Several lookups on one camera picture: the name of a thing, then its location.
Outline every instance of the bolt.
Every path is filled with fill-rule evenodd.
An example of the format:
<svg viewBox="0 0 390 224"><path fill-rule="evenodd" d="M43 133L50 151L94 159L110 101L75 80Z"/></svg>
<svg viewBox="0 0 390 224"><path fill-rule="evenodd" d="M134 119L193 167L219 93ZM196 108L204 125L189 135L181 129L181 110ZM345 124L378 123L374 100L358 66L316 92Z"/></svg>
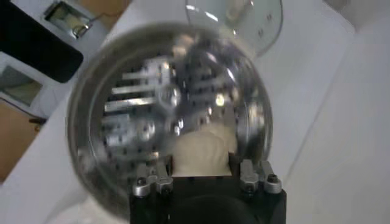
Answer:
<svg viewBox="0 0 390 224"><path fill-rule="evenodd" d="M276 176L275 174L270 174L268 175L267 181L274 184L278 183L278 176Z"/></svg>
<svg viewBox="0 0 390 224"><path fill-rule="evenodd" d="M161 190L161 196L163 197L167 197L169 193L171 193L171 190L168 187L163 187L163 189Z"/></svg>
<svg viewBox="0 0 390 224"><path fill-rule="evenodd" d="M139 177L136 180L136 185L138 185L138 186L142 186L142 185L145 185L145 184L146 184L146 178L145 177Z"/></svg>
<svg viewBox="0 0 390 224"><path fill-rule="evenodd" d="M246 187L246 192L248 194L253 194L255 192L255 189L253 186L248 186L248 187Z"/></svg>

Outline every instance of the screw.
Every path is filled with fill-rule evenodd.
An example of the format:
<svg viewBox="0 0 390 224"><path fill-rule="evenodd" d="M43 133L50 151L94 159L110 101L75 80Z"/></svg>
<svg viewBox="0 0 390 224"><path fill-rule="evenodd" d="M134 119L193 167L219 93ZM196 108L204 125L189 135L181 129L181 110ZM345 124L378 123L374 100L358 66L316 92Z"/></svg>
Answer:
<svg viewBox="0 0 390 224"><path fill-rule="evenodd" d="M246 187L246 192L248 194L253 194L253 192L255 192L255 189L253 186L248 186L248 187Z"/></svg>
<svg viewBox="0 0 390 224"><path fill-rule="evenodd" d="M276 176L275 174L270 174L268 175L267 181L274 184L278 183L278 176Z"/></svg>
<svg viewBox="0 0 390 224"><path fill-rule="evenodd" d="M263 29L260 29L257 34L261 38L263 36L263 33L264 33Z"/></svg>
<svg viewBox="0 0 390 224"><path fill-rule="evenodd" d="M136 180L136 185L138 185L138 186L142 186L142 185L145 185L145 184L146 184L146 178L145 177L139 177Z"/></svg>
<svg viewBox="0 0 390 224"><path fill-rule="evenodd" d="M161 190L161 196L163 197L167 197L169 193L171 193L171 191L169 190L168 187L163 187L163 189Z"/></svg>

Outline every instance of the cable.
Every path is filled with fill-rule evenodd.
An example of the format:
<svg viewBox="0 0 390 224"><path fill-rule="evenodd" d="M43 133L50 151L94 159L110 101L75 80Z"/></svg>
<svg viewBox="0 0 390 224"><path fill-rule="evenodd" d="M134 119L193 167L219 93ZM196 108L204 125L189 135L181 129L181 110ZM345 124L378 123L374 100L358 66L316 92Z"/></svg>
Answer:
<svg viewBox="0 0 390 224"><path fill-rule="evenodd" d="M96 20L99 20L101 19L103 16L105 17L116 17L116 16L119 16L121 15L125 9L127 8L127 6L130 4L131 0L123 0L123 7L121 10L117 11L116 13L114 14L109 14L109 13L106 13L106 12L103 12L101 14L99 14L98 16L90 19L85 25L78 25L78 26L75 26L72 28L72 34L76 37L76 38L79 38L80 36L82 36L89 28L91 28L92 24L96 21Z"/></svg>

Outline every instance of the metal clamp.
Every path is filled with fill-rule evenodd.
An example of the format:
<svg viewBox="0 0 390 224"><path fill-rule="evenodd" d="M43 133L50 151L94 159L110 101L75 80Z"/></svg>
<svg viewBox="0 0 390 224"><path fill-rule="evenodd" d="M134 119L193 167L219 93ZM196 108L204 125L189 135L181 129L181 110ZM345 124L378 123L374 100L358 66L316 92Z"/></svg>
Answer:
<svg viewBox="0 0 390 224"><path fill-rule="evenodd" d="M168 195L172 190L173 178L168 176L163 163L157 163L156 191L162 195Z"/></svg>
<svg viewBox="0 0 390 224"><path fill-rule="evenodd" d="M147 165L141 163L136 168L136 182L133 184L133 195L136 197L148 196L151 192L151 183L147 180Z"/></svg>
<svg viewBox="0 0 390 224"><path fill-rule="evenodd" d="M282 191L282 182L274 174L269 161L261 162L261 177L264 180L264 191L269 194L279 194Z"/></svg>
<svg viewBox="0 0 390 224"><path fill-rule="evenodd" d="M257 191L259 177L254 171L254 166L250 159L244 159L240 164L241 174L241 189L248 192L254 193Z"/></svg>
<svg viewBox="0 0 390 224"><path fill-rule="evenodd" d="M156 184L156 191L161 195L168 195L173 190L173 178L168 176L165 165L158 162L156 165L156 175L148 175L149 168L145 163L138 165L137 179L133 184L133 195L136 197L146 197L151 192L151 185Z"/></svg>

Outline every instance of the wooden floor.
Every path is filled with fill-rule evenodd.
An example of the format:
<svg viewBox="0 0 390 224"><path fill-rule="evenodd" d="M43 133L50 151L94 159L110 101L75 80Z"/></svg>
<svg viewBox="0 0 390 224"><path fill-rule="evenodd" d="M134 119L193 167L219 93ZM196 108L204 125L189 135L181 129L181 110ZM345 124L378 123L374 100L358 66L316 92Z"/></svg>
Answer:
<svg viewBox="0 0 390 224"><path fill-rule="evenodd" d="M101 21L111 29L121 12L131 0L78 0L79 4L96 16L101 13ZM11 172L28 146L37 135L35 125L29 123L30 117L0 101L0 183Z"/></svg>

